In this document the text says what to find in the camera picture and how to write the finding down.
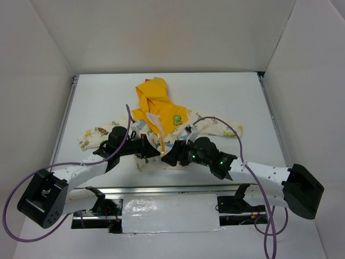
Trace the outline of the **yellow hooded printed child jacket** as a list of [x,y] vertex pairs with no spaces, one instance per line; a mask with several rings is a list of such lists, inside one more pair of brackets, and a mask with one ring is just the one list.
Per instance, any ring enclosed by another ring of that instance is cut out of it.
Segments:
[[[161,144],[163,144],[164,154],[172,149],[175,140],[186,140],[186,126],[192,125],[202,117],[215,116],[175,105],[168,97],[168,85],[162,78],[147,79],[136,87],[136,93],[139,99],[139,108],[131,111],[132,122],[144,120],[146,125],[140,133],[146,134],[150,144],[153,144],[159,152],[162,152]],[[81,150],[98,148],[103,141],[108,140],[113,127],[123,126],[127,129],[127,124],[128,114],[126,112],[117,119],[86,130],[78,138]],[[200,137],[210,135],[222,138],[236,138],[236,135],[229,127],[216,119],[201,120],[196,124],[196,127]],[[160,136],[161,130],[164,131],[164,139]],[[133,157],[137,170],[140,172],[182,169],[180,165],[171,167],[161,162],[162,156],[149,159],[139,159],[135,155]]]

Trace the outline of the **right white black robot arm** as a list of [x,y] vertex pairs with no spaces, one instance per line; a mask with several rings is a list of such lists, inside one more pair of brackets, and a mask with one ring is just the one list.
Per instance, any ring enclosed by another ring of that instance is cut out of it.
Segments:
[[234,199],[240,211],[263,205],[267,200],[271,206],[286,207],[301,218],[313,220],[324,192],[323,185],[300,164],[273,167],[243,162],[235,155],[219,151],[207,137],[195,142],[177,140],[161,160],[171,166],[197,163],[209,167],[220,180],[248,185]]

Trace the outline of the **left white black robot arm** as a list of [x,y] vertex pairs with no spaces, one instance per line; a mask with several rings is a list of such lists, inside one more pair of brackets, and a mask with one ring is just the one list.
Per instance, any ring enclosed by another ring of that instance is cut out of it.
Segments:
[[36,172],[17,209],[44,229],[54,225],[62,215],[79,210],[100,215],[111,201],[95,187],[88,186],[81,190],[77,187],[109,172],[120,162],[120,157],[127,155],[148,159],[159,156],[160,152],[150,144],[145,134],[128,135],[126,128],[116,126],[108,139],[82,162],[54,172],[46,169]]

